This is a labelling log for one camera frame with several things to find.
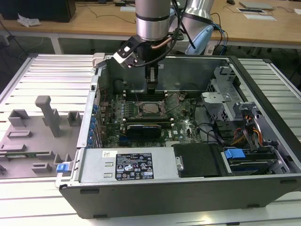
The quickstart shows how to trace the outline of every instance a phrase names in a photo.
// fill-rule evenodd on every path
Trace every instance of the power supply label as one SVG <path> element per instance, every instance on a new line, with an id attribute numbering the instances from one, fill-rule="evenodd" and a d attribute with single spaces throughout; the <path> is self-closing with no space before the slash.
<path id="1" fill-rule="evenodd" d="M 154 179 L 151 153 L 117 154 L 116 180 Z"/>

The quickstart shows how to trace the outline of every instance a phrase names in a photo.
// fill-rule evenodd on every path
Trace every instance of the paper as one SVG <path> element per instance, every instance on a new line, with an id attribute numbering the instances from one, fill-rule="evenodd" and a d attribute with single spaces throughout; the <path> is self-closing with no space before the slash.
<path id="1" fill-rule="evenodd" d="M 296 14 L 301 15 L 301 9 L 295 8 L 294 11 L 295 11 Z"/>
<path id="2" fill-rule="evenodd" d="M 251 19 L 251 20 L 272 20 L 272 21 L 277 21 L 272 16 L 249 15 L 249 14 L 244 14 L 244 15 L 245 15 L 246 18 Z"/>
<path id="3" fill-rule="evenodd" d="M 25 27 L 41 25 L 39 19 L 28 19 L 26 17 L 21 16 L 20 14 L 18 14 L 18 16 L 19 19 L 17 21 Z"/>

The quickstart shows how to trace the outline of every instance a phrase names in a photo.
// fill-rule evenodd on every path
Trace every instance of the black plastic cover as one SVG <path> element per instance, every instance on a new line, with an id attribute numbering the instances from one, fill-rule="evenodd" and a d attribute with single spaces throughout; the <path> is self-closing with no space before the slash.
<path id="1" fill-rule="evenodd" d="M 228 176 L 223 163 L 222 147 L 217 144 L 175 144 L 174 154 L 181 157 L 181 178 Z"/>

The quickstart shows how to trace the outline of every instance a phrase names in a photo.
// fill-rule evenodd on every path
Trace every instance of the wooden table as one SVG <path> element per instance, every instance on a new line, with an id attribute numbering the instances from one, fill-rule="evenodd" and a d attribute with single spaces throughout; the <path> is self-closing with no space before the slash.
<path id="1" fill-rule="evenodd" d="M 252 0 L 266 2 L 274 7 L 285 7 L 287 10 L 301 9 L 301 2 L 278 0 Z M 99 40 L 127 40 L 136 34 L 135 12 L 121 12 L 120 7 L 88 6 L 77 3 L 77 10 L 69 23 L 56 23 L 42 21 L 42 25 L 24 27 L 17 21 L 1 21 L 6 28 L 16 36 L 37 36 L 51 39 L 55 53 L 62 54 L 60 38 L 99 39 Z M 229 35 L 228 45 L 253 46 L 269 48 L 301 48 L 301 15 L 289 13 L 283 8 L 272 11 L 277 21 L 263 21 L 247 19 L 242 13 L 234 13 L 236 8 L 241 8 L 239 1 L 231 6 L 225 0 L 215 0 L 211 13 L 219 13 L 222 28 Z M 215 23 L 218 23 L 217 15 L 212 15 Z M 7 35 L 5 30 L 0 30 L 0 35 Z M 212 49 L 219 41 L 220 34 L 214 31 L 207 50 Z"/>
<path id="2" fill-rule="evenodd" d="M 301 2 L 279 0 L 250 0 L 252 2 L 266 2 L 273 7 L 284 7 L 288 11 L 301 9 Z M 223 0 L 215 0 L 211 13 L 218 13 L 221 17 L 222 28 L 229 35 L 228 45 L 267 47 L 267 48 L 301 48 L 301 15 L 287 12 L 283 8 L 267 11 L 267 16 L 277 21 L 250 20 L 237 8 L 243 8 L 236 0 L 235 5 L 229 5 Z M 213 21 L 219 23 L 217 15 L 212 15 Z M 221 35 L 214 31 L 208 46 L 214 48 Z"/>

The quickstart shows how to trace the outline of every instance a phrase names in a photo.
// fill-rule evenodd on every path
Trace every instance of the circuit board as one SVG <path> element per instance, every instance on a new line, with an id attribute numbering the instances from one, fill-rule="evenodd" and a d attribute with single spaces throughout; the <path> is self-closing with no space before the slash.
<path id="1" fill-rule="evenodd" d="M 102 119 L 106 126 L 105 148 L 163 147 L 202 142 L 192 118 L 195 98 L 185 98 L 185 94 L 172 93 L 162 101 L 127 101 L 124 96 L 115 95 L 107 105 L 107 113 Z M 158 125 L 160 135 L 157 138 L 128 139 L 129 125 Z"/>

